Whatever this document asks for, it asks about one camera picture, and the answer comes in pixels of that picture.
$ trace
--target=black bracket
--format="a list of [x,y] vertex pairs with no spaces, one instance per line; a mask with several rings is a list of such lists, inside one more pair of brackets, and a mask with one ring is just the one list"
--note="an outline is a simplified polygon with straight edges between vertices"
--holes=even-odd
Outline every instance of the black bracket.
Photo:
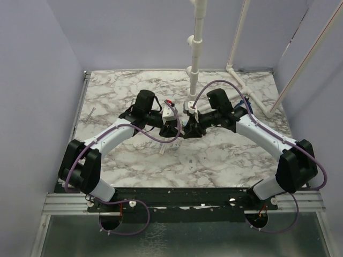
[[[263,205],[276,210],[270,199],[252,202],[247,188],[134,188],[118,187],[113,201],[139,199],[145,202],[151,213],[151,222],[245,222],[245,210],[259,211]],[[94,201],[90,213],[119,212],[119,205],[105,205]],[[123,204],[123,222],[145,223],[146,209],[137,203],[130,207]]]

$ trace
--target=lavender wall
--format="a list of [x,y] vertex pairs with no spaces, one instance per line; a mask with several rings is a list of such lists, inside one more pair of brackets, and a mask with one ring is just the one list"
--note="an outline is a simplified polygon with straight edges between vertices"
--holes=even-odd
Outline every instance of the lavender wall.
[[234,69],[275,68],[308,9],[307,0],[252,0]]
[[83,69],[44,0],[0,1],[0,253],[29,256]]
[[[339,0],[315,0],[276,71],[281,91],[293,76]],[[343,253],[343,17],[329,32],[308,66],[283,101],[295,138],[312,142],[318,160],[327,169],[327,186],[321,190],[331,230]],[[316,178],[321,183],[323,176]]]
[[[191,65],[189,0],[47,0],[88,70],[178,68]],[[210,0],[200,67],[225,69],[243,0]],[[254,0],[234,66],[274,67],[307,10],[307,0]]]

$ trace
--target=white pvc pipe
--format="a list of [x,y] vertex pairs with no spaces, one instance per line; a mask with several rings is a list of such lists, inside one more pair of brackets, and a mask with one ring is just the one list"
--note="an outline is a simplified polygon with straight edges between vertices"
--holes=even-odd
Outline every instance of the white pvc pipe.
[[199,58],[202,51],[202,35],[204,27],[204,18],[206,15],[207,0],[191,0],[191,3],[194,5],[194,16],[195,16],[195,27],[194,27],[194,36],[192,43],[192,66],[190,76],[190,89],[189,89],[189,98],[194,100],[196,97],[196,84],[198,82],[199,75]]
[[194,41],[200,41],[203,36],[204,18],[195,19]]
[[311,58],[313,57],[314,53],[317,52],[318,47],[320,46],[320,44],[327,37],[328,32],[333,27],[335,22],[338,20],[338,17],[342,14],[342,10],[343,10],[342,6],[343,6],[343,1],[340,2],[340,4],[338,5],[338,7],[334,11],[334,13],[331,15],[330,19],[328,20],[328,22],[324,26],[323,30],[319,34],[319,36],[316,39],[315,43],[313,44],[313,46],[311,47],[311,49],[309,50],[309,52],[305,56],[305,58],[302,61],[302,63],[297,68],[296,72],[294,73],[294,75],[292,76],[290,81],[283,88],[282,92],[280,93],[278,99],[276,100],[276,102],[274,103],[274,105],[272,106],[270,111],[265,113],[268,118],[270,118],[270,117],[272,117],[274,115],[276,109],[279,107],[279,105],[281,104],[283,99],[286,97],[286,95],[288,94],[290,89],[294,86],[296,80],[299,78],[299,76],[303,72],[304,68],[308,65],[308,63],[311,60]]
[[240,76],[234,71],[233,68],[229,68],[227,70],[232,77],[242,86],[243,89],[245,89],[246,94],[249,95],[249,97],[257,104],[258,107],[261,108],[263,113],[265,114],[267,112],[266,106],[263,104],[263,102],[257,97],[257,95],[251,90],[250,87],[248,87],[244,81],[241,79]]
[[245,18],[247,16],[249,4],[250,4],[250,0],[244,0],[240,20],[238,22],[238,26],[237,26],[237,30],[236,30],[236,34],[235,34],[234,43],[232,45],[229,61],[227,63],[229,68],[232,67],[232,63],[233,63],[233,60],[235,58],[236,50],[237,50],[237,47],[238,47],[238,44],[239,44],[239,41],[241,38],[242,30],[243,30]]

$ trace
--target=screw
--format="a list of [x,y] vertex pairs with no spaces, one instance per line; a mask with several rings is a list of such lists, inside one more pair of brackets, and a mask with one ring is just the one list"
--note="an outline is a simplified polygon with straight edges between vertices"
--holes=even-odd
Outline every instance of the screw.
[[231,199],[229,200],[229,203],[230,203],[231,206],[235,206],[235,205],[236,205],[236,199],[231,198]]
[[277,205],[278,204],[278,199],[276,199],[275,197],[273,197],[272,199],[270,199],[270,203],[272,205]]

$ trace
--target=marble surface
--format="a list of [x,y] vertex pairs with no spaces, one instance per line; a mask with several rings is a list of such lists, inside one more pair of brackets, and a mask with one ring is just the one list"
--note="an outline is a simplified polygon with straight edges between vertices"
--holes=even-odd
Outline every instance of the marble surface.
[[[271,106],[278,96],[270,73],[241,74],[262,102]],[[201,72],[198,90],[215,79],[235,80],[227,72]],[[110,126],[141,89],[155,92],[162,103],[175,102],[182,113],[189,78],[184,71],[96,71],[92,73],[76,138],[88,139]],[[218,84],[209,90],[233,89]],[[233,105],[239,99],[232,100]],[[207,103],[204,94],[198,106]],[[283,111],[267,119],[252,101],[254,114],[284,135],[290,130]],[[187,116],[181,114],[182,120]],[[158,137],[158,129],[150,132]],[[249,139],[224,128],[211,128],[201,139],[177,139],[159,154],[161,145],[138,133],[111,151],[102,162],[101,178],[113,186],[130,187],[241,187],[251,186],[276,172],[277,162]]]

